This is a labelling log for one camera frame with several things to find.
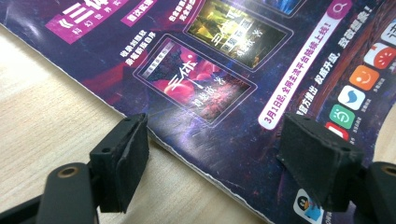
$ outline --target search bar icon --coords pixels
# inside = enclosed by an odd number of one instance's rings
[[[335,20],[341,20],[345,17],[348,11],[352,8],[352,1],[350,0],[334,0],[327,8],[329,17]]]

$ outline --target red app icon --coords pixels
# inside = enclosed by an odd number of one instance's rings
[[[364,61],[376,68],[384,69],[388,67],[395,56],[396,49],[381,43],[375,43],[364,56]]]
[[[349,133],[345,129],[342,129],[331,122],[326,123],[326,128],[337,134],[338,136],[344,138],[345,140],[349,139]]]

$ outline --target wooden table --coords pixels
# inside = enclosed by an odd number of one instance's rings
[[[0,212],[43,192],[47,175],[89,152],[122,119],[59,68],[0,27]],[[396,109],[375,159],[396,162]],[[126,215],[101,223],[262,223],[150,142],[148,167]]]

